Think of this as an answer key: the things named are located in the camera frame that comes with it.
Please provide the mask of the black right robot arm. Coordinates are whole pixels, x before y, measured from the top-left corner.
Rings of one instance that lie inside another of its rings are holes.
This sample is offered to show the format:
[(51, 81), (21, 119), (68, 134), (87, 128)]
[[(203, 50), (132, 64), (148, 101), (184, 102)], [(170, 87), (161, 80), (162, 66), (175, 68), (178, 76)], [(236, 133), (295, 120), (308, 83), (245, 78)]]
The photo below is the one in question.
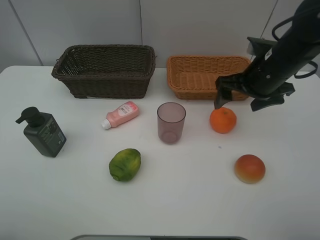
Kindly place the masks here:
[(320, 54), (320, 2), (304, 0), (292, 17), (272, 29), (272, 36), (274, 40), (248, 37), (255, 59), (243, 72), (217, 78), (216, 110), (234, 100), (233, 91), (253, 98), (254, 112), (281, 105), (284, 96), (295, 92), (287, 82), (291, 76), (303, 79), (316, 73), (297, 74), (307, 64), (318, 67), (313, 59)]

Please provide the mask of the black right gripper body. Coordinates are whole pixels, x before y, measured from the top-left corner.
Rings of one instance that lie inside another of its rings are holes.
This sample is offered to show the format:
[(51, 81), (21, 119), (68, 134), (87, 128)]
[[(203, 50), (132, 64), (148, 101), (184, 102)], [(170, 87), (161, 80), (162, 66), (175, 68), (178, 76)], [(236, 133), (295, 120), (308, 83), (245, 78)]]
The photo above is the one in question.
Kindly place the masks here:
[(241, 89), (254, 98), (291, 95), (293, 84), (287, 80), (296, 73), (295, 36), (278, 41), (248, 37), (255, 59), (240, 76)]

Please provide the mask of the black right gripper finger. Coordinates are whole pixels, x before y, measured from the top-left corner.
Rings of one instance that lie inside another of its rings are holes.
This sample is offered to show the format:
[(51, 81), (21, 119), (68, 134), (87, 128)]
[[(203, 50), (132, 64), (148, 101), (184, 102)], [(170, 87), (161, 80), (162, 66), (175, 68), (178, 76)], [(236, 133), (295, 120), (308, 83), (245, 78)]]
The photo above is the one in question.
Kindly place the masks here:
[(251, 110), (253, 112), (262, 110), (267, 107), (282, 105), (285, 102), (284, 97), (282, 95), (277, 95), (270, 97), (268, 99), (257, 99), (255, 98), (251, 103)]
[(217, 78), (215, 81), (217, 90), (214, 100), (215, 110), (220, 109), (229, 102), (238, 101), (240, 97), (244, 96), (243, 76), (242, 73), (236, 73)]

